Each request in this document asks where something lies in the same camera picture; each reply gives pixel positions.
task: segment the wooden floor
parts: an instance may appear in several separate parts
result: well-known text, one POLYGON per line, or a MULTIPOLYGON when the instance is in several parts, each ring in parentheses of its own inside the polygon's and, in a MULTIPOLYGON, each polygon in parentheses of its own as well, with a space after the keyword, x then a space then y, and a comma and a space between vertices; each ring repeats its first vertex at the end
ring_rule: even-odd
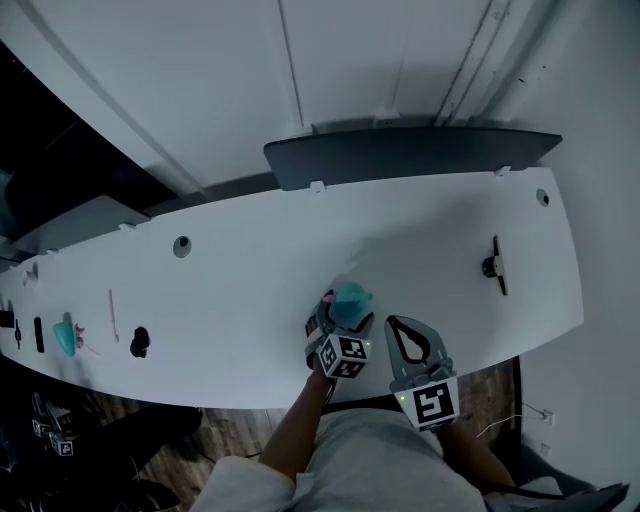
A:
MULTIPOLYGON (((459 379, 459 421, 470 432, 480 433, 487 425, 515 414, 514 363, 507 361, 459 379)), ((135 400, 96 393, 107 421, 138 410, 135 400)), ((180 498, 180 511, 188 511, 204 487, 213 463, 225 455, 248 456, 264 448, 286 413, 285 409, 204 409, 202 424, 191 439, 165 445, 141 471, 140 477, 159 482, 180 498)), ((489 429, 480 439, 492 446, 501 433, 514 428, 507 421, 489 429)))

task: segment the round hole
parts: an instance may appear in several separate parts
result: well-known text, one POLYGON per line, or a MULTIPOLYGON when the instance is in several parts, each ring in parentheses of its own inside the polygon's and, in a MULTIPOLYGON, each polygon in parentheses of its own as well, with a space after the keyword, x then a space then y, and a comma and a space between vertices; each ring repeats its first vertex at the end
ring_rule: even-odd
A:
POLYGON ((178 258, 184 258, 191 251, 191 240, 186 236, 179 236, 173 242, 173 254, 178 258))
POLYGON ((541 188, 536 192, 536 199, 545 208, 549 206, 549 195, 541 188))

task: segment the teal object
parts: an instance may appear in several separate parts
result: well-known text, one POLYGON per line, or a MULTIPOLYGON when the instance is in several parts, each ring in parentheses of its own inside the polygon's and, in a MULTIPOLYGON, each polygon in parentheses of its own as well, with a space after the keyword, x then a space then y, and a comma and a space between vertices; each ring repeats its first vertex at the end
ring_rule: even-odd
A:
POLYGON ((364 311, 367 303, 373 299, 373 294, 356 283, 344 283, 335 292, 336 301, 331 307, 331 313, 341 319, 349 319, 364 311))
POLYGON ((58 345, 69 357, 76 355, 76 333, 69 322, 60 322, 53 326, 53 334, 58 340, 58 345))

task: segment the light gray shirt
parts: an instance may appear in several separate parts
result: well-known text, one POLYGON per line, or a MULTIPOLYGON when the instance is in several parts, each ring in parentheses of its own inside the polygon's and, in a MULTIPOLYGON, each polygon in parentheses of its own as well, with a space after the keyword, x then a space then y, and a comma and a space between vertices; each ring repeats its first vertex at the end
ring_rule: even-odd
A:
POLYGON ((191 512, 474 511, 482 496, 443 460, 430 432, 400 413, 352 409, 324 416, 296 484, 241 457, 215 466, 191 512))

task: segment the curved white desk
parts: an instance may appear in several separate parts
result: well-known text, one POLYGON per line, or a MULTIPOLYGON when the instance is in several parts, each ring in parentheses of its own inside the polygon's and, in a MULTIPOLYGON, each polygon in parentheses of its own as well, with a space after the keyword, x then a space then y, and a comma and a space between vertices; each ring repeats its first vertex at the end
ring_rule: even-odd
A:
POLYGON ((287 407, 308 369, 304 323, 335 280, 374 294, 372 361, 334 401, 388 393, 383 323, 413 317, 441 334, 459 375, 521 354, 583 321, 580 278, 550 169, 497 178, 434 175, 281 190, 181 210, 37 256, 0 275, 23 339, 0 329, 6 357, 97 391, 223 408, 287 407), (542 206, 536 191, 550 202, 542 206), (481 272, 500 237, 509 295, 481 272), (183 259, 181 235, 193 248, 183 259), (38 266, 36 288, 22 272, 38 266), (115 342, 108 302, 113 290, 115 342), (70 313, 86 348, 64 355, 53 324, 70 313), (33 318, 42 319, 45 352, 33 318), (145 359, 129 350, 145 327, 145 359))

